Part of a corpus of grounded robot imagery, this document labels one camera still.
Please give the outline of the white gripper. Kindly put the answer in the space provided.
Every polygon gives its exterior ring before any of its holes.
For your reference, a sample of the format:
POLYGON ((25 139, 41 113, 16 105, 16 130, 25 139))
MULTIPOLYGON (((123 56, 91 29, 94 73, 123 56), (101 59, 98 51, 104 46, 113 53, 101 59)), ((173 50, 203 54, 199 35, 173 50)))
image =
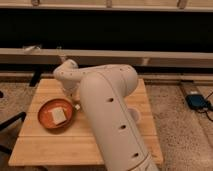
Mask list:
POLYGON ((78 89, 74 89, 73 91, 65 90, 64 94, 71 101, 71 104, 76 110, 81 109, 80 95, 78 89))

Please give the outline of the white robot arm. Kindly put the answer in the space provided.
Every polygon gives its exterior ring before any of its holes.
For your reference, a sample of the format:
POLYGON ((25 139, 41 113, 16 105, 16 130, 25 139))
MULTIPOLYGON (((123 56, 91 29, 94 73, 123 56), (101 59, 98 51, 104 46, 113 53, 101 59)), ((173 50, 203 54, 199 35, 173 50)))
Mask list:
POLYGON ((159 171, 124 100, 138 85, 132 66, 79 68, 67 60, 53 75, 65 92, 79 93, 108 171, 159 171))

